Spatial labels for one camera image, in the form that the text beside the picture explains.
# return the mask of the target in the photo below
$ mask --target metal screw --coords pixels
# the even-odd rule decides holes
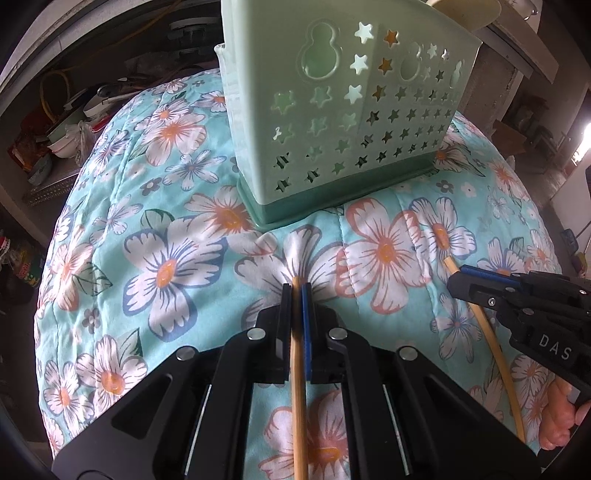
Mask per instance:
[[[181,362],[191,360],[195,356],[195,349],[192,346],[182,346],[177,350],[177,360]]]
[[[402,360],[407,360],[409,362],[416,360],[418,357],[418,352],[411,346],[403,346],[398,354]]]
[[[347,338],[347,330],[344,328],[331,328],[329,331],[329,337],[333,340],[344,340]]]
[[[246,333],[246,336],[249,340],[263,340],[266,334],[266,331],[262,328],[251,328]]]

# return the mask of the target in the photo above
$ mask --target finger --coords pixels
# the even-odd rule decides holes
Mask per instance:
[[[574,425],[574,405],[568,401],[555,382],[548,388],[548,409],[557,427],[568,430]]]
[[[546,437],[540,436],[540,448],[544,450],[554,450],[556,445],[549,441]]]
[[[545,408],[542,411],[542,421],[540,423],[539,437],[542,436],[547,438],[550,442],[554,443],[554,445],[557,446],[566,445],[566,443],[570,439],[570,432],[567,429],[559,428],[555,424],[548,408]]]
[[[588,401],[586,404],[584,404],[577,410],[577,414],[574,418],[574,421],[577,425],[581,425],[583,423],[585,416],[589,412],[589,407],[591,407],[591,401]]]
[[[573,391],[573,386],[570,383],[568,383],[566,380],[563,380],[560,377],[556,377],[554,379],[554,382],[556,383],[556,386],[558,387],[558,389],[566,397],[568,397],[570,395],[570,393]]]

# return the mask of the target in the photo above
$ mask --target star-shaped cutout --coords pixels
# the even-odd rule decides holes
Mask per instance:
[[[370,125],[373,126],[374,122],[377,122],[379,120],[378,113],[379,113],[379,110],[377,112],[371,112],[369,114],[369,118],[367,119],[367,121],[369,122]]]
[[[398,100],[401,100],[403,97],[406,97],[406,87],[400,87],[398,89],[398,93],[394,96],[397,97]]]
[[[322,149],[320,147],[310,147],[306,157],[311,158],[312,161],[316,161],[316,159],[321,155],[322,155]]]
[[[430,59],[432,59],[435,55],[437,55],[437,45],[433,45],[431,43],[431,46],[427,50],[427,54],[429,55]]]
[[[335,150],[338,150],[340,153],[344,152],[345,150],[347,150],[349,147],[349,140],[339,140],[339,146],[335,148]]]
[[[368,56],[363,55],[360,57],[355,54],[355,61],[351,64],[351,67],[357,75],[361,75],[361,72],[368,69]]]
[[[359,30],[355,32],[355,37],[359,37],[361,39],[362,45],[365,45],[368,39],[374,37],[371,33],[371,29],[371,24],[363,25],[361,22],[359,22]]]
[[[351,105],[353,105],[357,100],[362,98],[363,95],[361,95],[361,85],[357,85],[357,87],[349,85],[349,93],[345,95],[345,100],[348,100],[349,102],[351,102]]]
[[[338,175],[341,170],[345,169],[344,162],[343,163],[335,163],[335,167],[333,168],[333,173]]]
[[[385,97],[386,93],[384,90],[386,87],[380,87],[380,85],[376,85],[375,92],[372,97],[375,97],[376,101],[379,102],[380,98]]]
[[[328,125],[326,125],[327,120],[328,119],[325,116],[322,118],[313,118],[308,133],[318,137],[321,132],[328,128]]]
[[[368,156],[366,155],[364,157],[359,157],[359,161],[355,165],[357,165],[359,168],[361,168],[367,162],[368,162]]]
[[[346,132],[349,131],[349,128],[354,127],[355,125],[357,125],[357,122],[355,121],[355,114],[344,114],[343,115],[343,120],[341,122],[341,124],[339,125],[340,127],[344,128]]]
[[[392,59],[387,60],[385,58],[382,58],[382,64],[378,67],[378,70],[382,70],[384,75],[386,75],[386,73],[392,70]]]
[[[326,102],[330,102],[332,97],[330,95],[330,87],[316,87],[314,89],[314,96],[310,103],[315,103],[318,108],[322,108]]]
[[[388,47],[392,48],[392,45],[398,43],[398,32],[388,29],[388,33],[384,37],[384,41],[388,43]]]
[[[285,115],[287,109],[295,104],[294,92],[291,90],[287,93],[278,92],[275,94],[275,102],[271,106],[271,110],[279,110],[281,115]]]

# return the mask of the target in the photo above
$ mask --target floral bedspread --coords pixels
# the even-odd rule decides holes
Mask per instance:
[[[133,98],[70,194],[40,285],[39,403],[53,451],[178,347],[207,350],[252,326],[296,275],[349,329],[382,348],[416,346],[514,431],[491,352],[449,296],[442,260],[558,271],[554,248],[524,186],[458,113],[436,169],[261,234],[236,192],[219,72]],[[495,328],[537,449],[551,374]],[[309,387],[308,398],[312,478],[344,478],[340,391]],[[289,405],[289,388],[255,386],[245,478],[293,474]]]

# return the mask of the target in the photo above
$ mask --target orange flower center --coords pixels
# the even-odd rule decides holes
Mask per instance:
[[[251,229],[248,222],[248,213],[243,205],[234,208],[216,208],[216,222],[228,233],[239,233]]]
[[[389,264],[397,259],[398,253],[392,245],[392,242],[385,241],[378,245],[376,256],[383,264]]]
[[[70,405],[70,395],[68,394],[68,391],[65,388],[62,388],[60,390],[60,401],[61,404],[64,405],[64,408]]]
[[[447,229],[443,226],[442,223],[434,223],[431,226],[431,228],[433,229],[433,233],[435,234],[435,242],[437,243],[439,250],[447,250],[450,246]]]
[[[156,286],[158,288],[166,287],[173,279],[177,271],[177,261],[172,258],[164,262],[156,273]]]
[[[125,380],[123,377],[108,370],[101,373],[100,383],[107,392],[113,395],[122,395],[125,389]]]

